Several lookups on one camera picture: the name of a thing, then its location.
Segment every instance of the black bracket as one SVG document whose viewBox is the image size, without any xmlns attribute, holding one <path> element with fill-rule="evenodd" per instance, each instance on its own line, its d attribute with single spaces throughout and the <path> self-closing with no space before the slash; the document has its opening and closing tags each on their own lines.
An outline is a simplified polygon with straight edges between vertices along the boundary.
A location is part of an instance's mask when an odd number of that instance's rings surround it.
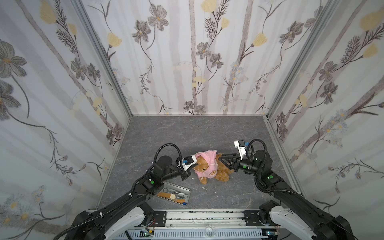
<svg viewBox="0 0 384 240">
<path fill-rule="evenodd" d="M 263 226 L 259 220 L 258 212 L 259 211 L 257 210 L 243 211 L 245 224 L 247 225 L 247 227 Z"/>
<path fill-rule="evenodd" d="M 153 213 L 155 219 L 155 227 L 165 227 L 167 219 L 167 211 L 155 211 Z"/>
</svg>

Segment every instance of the yellow flower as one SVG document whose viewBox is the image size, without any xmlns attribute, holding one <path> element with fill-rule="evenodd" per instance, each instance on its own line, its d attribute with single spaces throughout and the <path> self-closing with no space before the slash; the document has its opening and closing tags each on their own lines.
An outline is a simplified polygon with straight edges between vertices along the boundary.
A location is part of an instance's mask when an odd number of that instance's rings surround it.
<svg viewBox="0 0 384 240">
<path fill-rule="evenodd" d="M 71 33 L 73 35 L 76 35 L 77 34 L 77 29 L 76 29 L 76 25 L 72 24 L 72 23 L 68 23 L 68 28 L 70 29 Z"/>
<path fill-rule="evenodd" d="M 44 22 L 48 24 L 52 24 L 56 22 L 56 14 L 52 7 L 46 2 L 42 1 L 41 2 L 41 7 L 40 7 L 40 18 Z"/>
<path fill-rule="evenodd" d="M 372 30 L 384 18 L 384 9 L 365 15 L 360 20 L 360 27 L 364 31 Z"/>
<path fill-rule="evenodd" d="M 204 12 L 207 12 L 207 13 L 212 13 L 215 9 L 216 9 L 216 0 L 205 0 L 202 4 L 201 4 L 201 9 L 204 11 Z"/>
<path fill-rule="evenodd" d="M 93 107 L 96 108 L 98 105 L 101 104 L 103 100 L 101 98 L 95 98 L 95 100 L 93 101 Z"/>
<path fill-rule="evenodd" d="M 266 43 L 266 41 L 267 41 L 267 39 L 266 39 L 265 34 L 264 33 L 259 33 L 256 36 L 255 40 L 252 42 L 252 45 L 258 47 L 258 46 L 261 46 L 264 43 Z"/>
<path fill-rule="evenodd" d="M 79 110 L 79 104 L 74 104 L 73 106 L 72 106 L 72 109 L 74 110 L 74 111 L 77 111 L 77 110 Z"/>
<path fill-rule="evenodd" d="M 13 203 L 11 204 L 11 209 L 14 209 L 15 207 L 17 207 L 17 202 L 13 202 Z"/>
<path fill-rule="evenodd" d="M 11 218 L 10 217 L 7 217 L 6 219 L 4 219 L 4 224 L 9 224 L 11 222 Z"/>
<path fill-rule="evenodd" d="M 195 82 L 200 82 L 200 83 L 205 83 L 206 81 L 206 79 L 203 78 L 202 76 L 194 77 L 193 80 L 195 80 Z"/>
<path fill-rule="evenodd" d="M 108 43 L 112 47 L 117 47 L 121 44 L 121 39 L 113 33 L 108 34 Z"/>
<path fill-rule="evenodd" d="M 228 27 L 228 25 L 229 25 L 229 20 L 226 18 L 223 18 L 221 20 L 221 28 L 226 28 L 226 27 Z"/>
<path fill-rule="evenodd" d="M 370 58 L 376 55 L 378 52 L 378 49 L 376 47 L 376 44 L 371 43 L 367 49 L 365 49 L 364 53 L 362 54 L 365 58 Z"/>
<path fill-rule="evenodd" d="M 69 111 L 68 111 L 68 114 L 71 115 L 72 117 L 74 117 L 74 110 L 72 110 L 72 109 L 69 110 Z"/>
<path fill-rule="evenodd" d="M 23 214 L 20 218 L 21 220 L 26 220 L 28 218 L 28 214 Z"/>
</svg>

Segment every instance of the gray flower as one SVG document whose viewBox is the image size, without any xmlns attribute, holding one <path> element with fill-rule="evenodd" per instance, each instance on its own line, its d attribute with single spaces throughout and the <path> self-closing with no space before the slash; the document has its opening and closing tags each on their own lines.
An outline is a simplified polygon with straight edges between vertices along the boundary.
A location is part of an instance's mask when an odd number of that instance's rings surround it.
<svg viewBox="0 0 384 240">
<path fill-rule="evenodd" d="M 194 106 L 195 106 L 195 104 L 194 104 L 192 101 L 186 101 L 186 102 L 185 102 L 185 107 L 184 107 L 184 109 L 185 109 L 185 110 L 193 109 Z"/>
<path fill-rule="evenodd" d="M 113 143 L 113 138 L 115 137 L 115 134 L 113 134 L 112 130 L 108 130 L 107 133 L 107 139 L 109 140 L 109 144 L 111 145 Z"/>
<path fill-rule="evenodd" d="M 304 27 L 306 28 L 313 27 L 313 25 L 316 23 L 317 18 L 320 16 L 320 13 L 322 10 L 323 10 L 323 6 L 320 6 L 318 9 L 316 9 L 313 14 L 314 18 L 308 18 L 304 24 Z"/>
<path fill-rule="evenodd" d="M 295 36 L 301 34 L 303 31 L 303 23 L 294 22 L 288 29 L 288 33 L 280 35 L 280 43 L 283 43 L 285 40 L 292 43 Z"/>
<path fill-rule="evenodd" d="M 103 167 L 103 174 L 107 175 L 110 170 L 111 170 L 111 164 L 109 162 L 105 162 Z"/>
<path fill-rule="evenodd" d="M 87 68 L 82 65 L 80 66 L 80 62 L 77 58 L 74 58 L 74 61 L 71 62 L 71 69 L 72 71 L 76 72 L 76 78 L 79 79 L 81 77 L 81 80 L 85 79 L 85 75 L 87 74 Z"/>
<path fill-rule="evenodd" d="M 211 68 L 217 65 L 218 68 L 221 68 L 221 66 L 224 64 L 223 62 L 220 62 L 221 56 L 220 54 L 212 54 L 211 58 L 209 59 L 210 62 L 212 62 Z"/>
<path fill-rule="evenodd" d="M 200 55 L 200 59 L 204 59 L 205 57 L 209 57 L 211 55 L 211 51 L 207 50 L 209 48 L 208 42 L 206 43 L 199 43 L 197 45 L 198 52 L 196 55 Z"/>
<path fill-rule="evenodd" d="M 167 16 L 167 11 L 161 6 L 157 5 L 157 8 L 154 4 L 151 3 L 149 12 L 154 16 L 148 17 L 148 23 L 151 26 L 156 26 L 160 31 L 164 30 L 163 25 L 168 26 L 168 21 L 164 18 Z"/>
<path fill-rule="evenodd" d="M 15 50 L 12 45 L 0 40 L 0 78 L 7 78 L 11 71 L 19 77 L 26 76 L 26 71 L 21 68 L 26 64 L 22 57 L 15 56 Z"/>
<path fill-rule="evenodd" d="M 118 122 L 116 123 L 115 129 L 113 130 L 113 132 L 115 133 L 116 137 L 120 137 L 120 136 L 122 136 L 123 129 L 122 129 L 122 127 L 119 125 Z"/>
<path fill-rule="evenodd" d="M 135 38 L 135 42 L 140 43 L 141 38 L 148 42 L 148 35 L 151 33 L 151 29 L 147 22 L 136 20 L 135 29 L 137 33 L 133 33 L 132 36 Z"/>
<path fill-rule="evenodd" d="M 324 104 L 333 102 L 332 94 L 336 94 L 338 85 L 333 82 L 328 83 L 324 86 L 324 92 L 320 95 L 321 98 L 325 98 Z"/>
<path fill-rule="evenodd" d="M 12 93 L 12 85 L 0 80 L 0 121 L 9 119 L 8 108 L 21 106 L 19 101 L 11 96 Z"/>
<path fill-rule="evenodd" d="M 100 77 L 100 70 L 96 70 L 95 66 L 92 63 L 89 63 L 87 69 L 88 69 L 89 76 L 93 77 L 93 79 L 96 82 L 96 78 Z"/>
<path fill-rule="evenodd" d="M 285 120 L 285 114 L 281 112 L 279 115 L 277 115 L 277 121 L 283 122 Z"/>
<path fill-rule="evenodd" d="M 195 113 L 197 115 L 201 115 L 201 114 L 205 114 L 206 113 L 204 105 L 203 106 L 202 105 L 197 105 L 194 110 L 195 110 Z"/>
<path fill-rule="evenodd" d="M 281 135 L 281 138 L 285 138 L 285 134 L 287 134 L 287 133 L 288 133 L 287 126 L 281 125 L 279 127 L 279 134 Z"/>
<path fill-rule="evenodd" d="M 325 81 L 329 82 L 332 80 L 332 74 L 336 71 L 337 64 L 333 64 L 333 61 L 329 61 L 324 65 L 323 69 L 320 69 L 319 73 L 321 74 L 319 77 L 319 80 L 322 81 L 325 79 Z"/>
</svg>

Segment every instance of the floral wallpaper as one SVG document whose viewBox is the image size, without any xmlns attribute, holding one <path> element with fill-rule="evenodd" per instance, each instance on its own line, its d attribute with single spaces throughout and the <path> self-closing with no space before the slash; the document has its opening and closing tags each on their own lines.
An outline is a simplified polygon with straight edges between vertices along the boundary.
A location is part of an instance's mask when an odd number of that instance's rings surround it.
<svg viewBox="0 0 384 240">
<path fill-rule="evenodd" d="M 132 112 L 183 115 L 266 114 L 326 4 L 82 2 Z"/>
<path fill-rule="evenodd" d="M 307 199 L 384 234 L 384 5 L 341 1 L 272 116 Z"/>
<path fill-rule="evenodd" d="M 96 206 L 128 118 L 70 2 L 0 21 L 0 232 L 50 239 Z"/>
</svg>

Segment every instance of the black cable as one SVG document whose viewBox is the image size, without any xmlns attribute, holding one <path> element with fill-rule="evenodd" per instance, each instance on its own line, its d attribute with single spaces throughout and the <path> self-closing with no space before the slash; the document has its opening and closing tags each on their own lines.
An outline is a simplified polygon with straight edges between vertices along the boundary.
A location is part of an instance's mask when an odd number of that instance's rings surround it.
<svg viewBox="0 0 384 240">
<path fill-rule="evenodd" d="M 125 235 L 127 236 L 128 240 L 132 240 L 132 238 L 128 234 L 128 231 L 125 231 Z"/>
<path fill-rule="evenodd" d="M 346 231 L 347 233 L 349 233 L 352 237 L 356 238 L 356 240 L 359 240 L 359 239 L 358 239 L 357 237 L 355 237 L 355 235 L 353 235 L 350 231 L 346 230 L 345 228 L 343 228 L 343 227 L 337 225 L 336 223 L 334 223 L 334 222 L 332 222 L 332 221 L 331 221 L 331 223 L 333 223 L 334 225 L 338 226 L 339 228 L 341 228 L 341 229 L 343 229 L 344 231 Z"/>
<path fill-rule="evenodd" d="M 181 156 L 181 151 L 180 151 L 179 147 L 176 146 L 176 144 L 173 144 L 173 143 L 166 143 L 166 144 L 164 144 L 163 146 L 159 147 L 159 149 L 156 151 L 155 157 L 153 158 L 153 163 L 155 163 L 155 162 L 157 161 L 157 156 L 158 156 L 158 154 L 159 154 L 160 151 L 161 151 L 163 148 L 165 148 L 166 146 L 172 146 L 172 147 L 176 148 L 176 150 L 177 150 L 177 152 L 178 152 L 178 154 L 179 154 L 180 161 L 183 160 L 183 157 Z"/>
<path fill-rule="evenodd" d="M 146 176 L 147 176 L 147 173 L 144 174 L 143 176 L 141 176 L 139 179 L 137 179 L 137 180 L 133 183 L 133 185 L 132 185 L 132 189 L 131 189 L 130 193 L 132 193 L 132 192 L 135 190 L 135 187 L 136 187 L 136 184 L 138 183 L 138 181 L 140 181 L 141 179 L 145 178 Z M 132 197 L 132 195 L 128 195 L 128 198 L 126 198 L 126 199 L 124 199 L 123 201 L 121 201 L 121 202 L 120 202 L 119 204 L 117 204 L 115 207 L 113 207 L 113 208 L 111 208 L 111 209 L 108 209 L 108 210 L 106 210 L 105 212 L 102 212 L 102 214 L 103 214 L 103 215 L 106 215 L 106 214 L 108 214 L 108 213 L 110 213 L 110 212 L 115 211 L 116 209 L 118 209 L 119 207 L 121 207 L 124 203 L 126 203 L 129 199 L 131 199 L 131 197 Z M 96 219 L 98 219 L 98 218 L 100 218 L 100 217 L 101 217 L 101 215 L 93 216 L 93 217 L 91 217 L 91 218 L 89 218 L 89 219 L 87 219 L 87 220 L 84 220 L 84 221 L 81 222 L 81 223 L 78 223 L 78 224 L 76 224 L 76 225 L 73 225 L 73 226 L 67 228 L 66 230 L 62 231 L 61 233 L 59 233 L 53 240 L 58 240 L 59 238 L 61 238 L 61 237 L 64 236 L 65 234 L 67 234 L 67 233 L 73 231 L 74 229 L 79 228 L 79 227 L 82 227 L 82 226 L 84 226 L 84 225 L 86 225 L 86 224 L 88 224 L 88 223 L 90 223 L 90 222 L 93 222 L 94 220 L 96 220 Z"/>
<path fill-rule="evenodd" d="M 283 237 L 283 238 L 280 238 L 280 240 L 283 240 L 283 239 L 286 239 L 287 237 L 289 237 L 292 233 L 290 232 L 287 236 Z"/>
</svg>

